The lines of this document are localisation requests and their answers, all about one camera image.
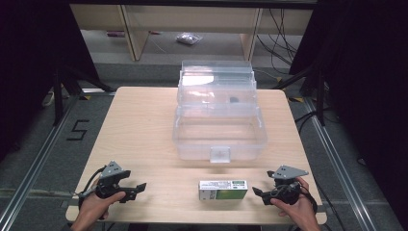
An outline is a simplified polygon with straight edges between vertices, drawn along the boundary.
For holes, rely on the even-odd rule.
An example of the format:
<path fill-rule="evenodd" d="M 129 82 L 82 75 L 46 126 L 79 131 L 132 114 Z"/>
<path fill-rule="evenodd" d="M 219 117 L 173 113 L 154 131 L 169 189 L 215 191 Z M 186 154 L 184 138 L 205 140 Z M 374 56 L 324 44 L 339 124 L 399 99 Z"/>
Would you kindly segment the person's right hand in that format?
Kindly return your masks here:
<path fill-rule="evenodd" d="M 302 186 L 303 194 L 299 196 L 297 202 L 294 205 L 286 204 L 276 198 L 272 198 L 270 200 L 271 204 L 280 209 L 280 217 L 289 217 L 296 225 L 299 222 L 312 220 L 314 222 L 318 222 L 313 209 L 313 204 L 306 197 L 306 193 L 309 192 L 309 184 L 301 177 L 297 177 L 296 180 Z"/>

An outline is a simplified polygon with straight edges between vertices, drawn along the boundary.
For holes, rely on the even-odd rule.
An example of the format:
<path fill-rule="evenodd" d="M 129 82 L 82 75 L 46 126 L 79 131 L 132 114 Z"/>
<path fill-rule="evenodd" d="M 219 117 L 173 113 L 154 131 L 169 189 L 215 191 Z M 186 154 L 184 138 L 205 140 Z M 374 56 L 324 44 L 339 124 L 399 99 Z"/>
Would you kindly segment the light wooden shelf unit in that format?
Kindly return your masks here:
<path fill-rule="evenodd" d="M 269 10 L 72 4 L 70 9 L 82 30 L 122 31 L 134 61 L 140 59 L 150 31 L 238 34 L 243 56 L 250 61 L 258 34 L 301 36 L 312 15 L 310 10 L 283 7 Z"/>

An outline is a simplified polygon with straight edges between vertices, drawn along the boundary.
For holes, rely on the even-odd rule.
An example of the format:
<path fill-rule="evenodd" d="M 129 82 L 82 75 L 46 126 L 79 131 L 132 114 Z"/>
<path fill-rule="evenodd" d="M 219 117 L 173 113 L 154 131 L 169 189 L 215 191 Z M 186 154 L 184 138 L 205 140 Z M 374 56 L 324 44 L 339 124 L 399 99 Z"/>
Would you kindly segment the clear plastic storage box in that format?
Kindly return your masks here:
<path fill-rule="evenodd" d="M 268 135 L 251 63 L 183 61 L 172 140 L 183 160 L 256 159 Z"/>

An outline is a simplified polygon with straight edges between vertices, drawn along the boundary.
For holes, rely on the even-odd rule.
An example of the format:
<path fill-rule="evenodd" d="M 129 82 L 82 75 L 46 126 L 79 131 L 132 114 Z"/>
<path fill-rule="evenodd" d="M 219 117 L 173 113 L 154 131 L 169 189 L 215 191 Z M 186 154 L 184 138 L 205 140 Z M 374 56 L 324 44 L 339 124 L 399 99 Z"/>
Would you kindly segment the green and white carton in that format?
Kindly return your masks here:
<path fill-rule="evenodd" d="M 247 190 L 245 180 L 211 180 L 198 184 L 200 200 L 244 199 Z"/>

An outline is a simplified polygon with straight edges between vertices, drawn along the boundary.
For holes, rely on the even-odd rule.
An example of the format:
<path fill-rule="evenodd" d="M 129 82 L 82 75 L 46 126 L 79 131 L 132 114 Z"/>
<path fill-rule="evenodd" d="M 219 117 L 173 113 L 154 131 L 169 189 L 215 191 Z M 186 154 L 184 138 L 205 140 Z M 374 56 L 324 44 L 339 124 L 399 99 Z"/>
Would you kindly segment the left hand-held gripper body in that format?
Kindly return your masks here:
<path fill-rule="evenodd" d="M 119 192 L 130 191 L 121 188 L 119 181 L 130 176 L 130 170 L 124 170 L 116 161 L 110 161 L 100 174 L 95 193 L 100 198 L 108 198 Z"/>

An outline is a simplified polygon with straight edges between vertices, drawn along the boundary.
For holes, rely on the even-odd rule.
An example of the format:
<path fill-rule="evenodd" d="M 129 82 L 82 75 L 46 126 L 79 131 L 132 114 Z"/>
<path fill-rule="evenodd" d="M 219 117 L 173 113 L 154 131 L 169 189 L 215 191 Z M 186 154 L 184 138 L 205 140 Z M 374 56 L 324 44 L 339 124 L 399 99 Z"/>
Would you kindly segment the black metal stand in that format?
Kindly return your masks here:
<path fill-rule="evenodd" d="M 56 126 L 62 120 L 64 115 L 62 87 L 64 87 L 70 95 L 78 96 L 84 92 L 78 84 L 79 80 L 84 80 L 96 87 L 99 87 L 104 92 L 115 92 L 114 88 L 102 83 L 97 74 L 88 75 L 84 71 L 67 64 L 59 64 L 55 68 L 53 74 L 55 105 L 54 126 Z"/>
<path fill-rule="evenodd" d="M 310 96 L 314 90 L 317 91 L 317 108 L 314 110 L 314 114 L 317 116 L 321 126 L 325 125 L 323 116 L 323 100 L 324 100 L 324 75 L 322 69 L 315 64 L 311 64 L 304 70 L 301 70 L 297 74 L 293 75 L 286 81 L 279 83 L 273 87 L 274 90 L 282 90 L 285 87 L 299 81 L 304 78 L 300 93 L 303 96 Z"/>

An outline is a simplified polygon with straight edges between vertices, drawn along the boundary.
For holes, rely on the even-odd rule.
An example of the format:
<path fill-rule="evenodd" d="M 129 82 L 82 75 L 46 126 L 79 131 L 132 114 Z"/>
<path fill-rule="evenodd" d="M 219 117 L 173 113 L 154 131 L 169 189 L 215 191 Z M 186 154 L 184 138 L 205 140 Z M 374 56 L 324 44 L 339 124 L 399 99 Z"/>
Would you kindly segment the black curtain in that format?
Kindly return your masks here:
<path fill-rule="evenodd" d="M 408 0 L 317 0 L 292 72 L 325 55 L 335 111 L 408 230 Z"/>
<path fill-rule="evenodd" d="M 100 82 L 69 4 L 0 0 L 0 162 L 23 136 L 56 81 Z"/>

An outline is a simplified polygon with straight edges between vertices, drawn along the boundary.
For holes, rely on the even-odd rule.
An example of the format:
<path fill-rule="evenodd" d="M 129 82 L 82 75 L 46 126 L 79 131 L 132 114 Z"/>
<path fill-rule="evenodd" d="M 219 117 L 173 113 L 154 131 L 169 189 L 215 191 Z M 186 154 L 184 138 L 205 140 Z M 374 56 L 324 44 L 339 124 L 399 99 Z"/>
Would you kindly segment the clear plastic bag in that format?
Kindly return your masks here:
<path fill-rule="evenodd" d="M 176 41 L 186 45 L 194 45 L 202 40 L 200 35 L 194 33 L 181 33 L 176 37 Z"/>

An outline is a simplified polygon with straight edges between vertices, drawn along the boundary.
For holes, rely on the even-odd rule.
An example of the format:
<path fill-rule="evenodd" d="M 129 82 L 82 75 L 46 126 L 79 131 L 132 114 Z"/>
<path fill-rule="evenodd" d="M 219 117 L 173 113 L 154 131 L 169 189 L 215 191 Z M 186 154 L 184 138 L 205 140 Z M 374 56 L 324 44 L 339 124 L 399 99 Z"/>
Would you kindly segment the person's left hand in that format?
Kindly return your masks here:
<path fill-rule="evenodd" d="M 119 201 L 125 192 L 118 192 L 108 198 L 99 198 L 95 193 L 88 196 L 81 206 L 76 220 L 89 220 L 97 222 L 108 215 L 109 207 Z"/>

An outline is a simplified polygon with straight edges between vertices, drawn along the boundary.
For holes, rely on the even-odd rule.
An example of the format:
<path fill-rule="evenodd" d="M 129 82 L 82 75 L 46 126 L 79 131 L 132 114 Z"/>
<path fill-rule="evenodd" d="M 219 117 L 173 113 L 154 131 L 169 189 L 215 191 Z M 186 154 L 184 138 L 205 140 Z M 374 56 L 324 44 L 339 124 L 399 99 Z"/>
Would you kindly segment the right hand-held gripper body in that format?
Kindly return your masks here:
<path fill-rule="evenodd" d="M 300 195 L 300 183 L 296 177 L 308 175 L 307 170 L 282 165 L 277 170 L 268 171 L 268 176 L 274 179 L 275 188 L 267 193 L 268 200 L 279 199 L 286 204 L 294 205 Z"/>

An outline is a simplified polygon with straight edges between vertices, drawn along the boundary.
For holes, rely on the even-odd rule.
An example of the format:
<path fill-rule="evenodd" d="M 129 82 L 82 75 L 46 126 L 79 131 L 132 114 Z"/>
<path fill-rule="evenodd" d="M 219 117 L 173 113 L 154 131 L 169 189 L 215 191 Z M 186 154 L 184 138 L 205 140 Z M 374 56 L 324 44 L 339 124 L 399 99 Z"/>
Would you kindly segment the metal floor rail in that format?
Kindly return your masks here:
<path fill-rule="evenodd" d="M 313 118 L 313 124 L 361 229 L 363 231 L 377 231 L 377 227 L 370 216 L 370 212 L 352 182 L 352 179 L 345 168 L 345 164 L 341 160 L 327 129 L 321 124 L 320 119 L 317 117 Z"/>
<path fill-rule="evenodd" d="M 10 190 L 0 188 L 0 198 L 6 198 L 7 196 L 10 198 L 7 205 L 0 212 L 0 231 L 10 231 L 13 226 L 31 188 L 37 181 L 38 176 L 47 161 L 58 136 L 64 128 L 65 121 L 78 100 L 78 96 L 70 96 L 67 101 L 63 103 L 63 114 L 57 122 L 52 122 L 45 140 L 41 143 L 40 149 L 36 152 L 35 158 L 32 160 L 29 167 L 24 171 L 23 178 L 18 183 L 17 187 Z"/>

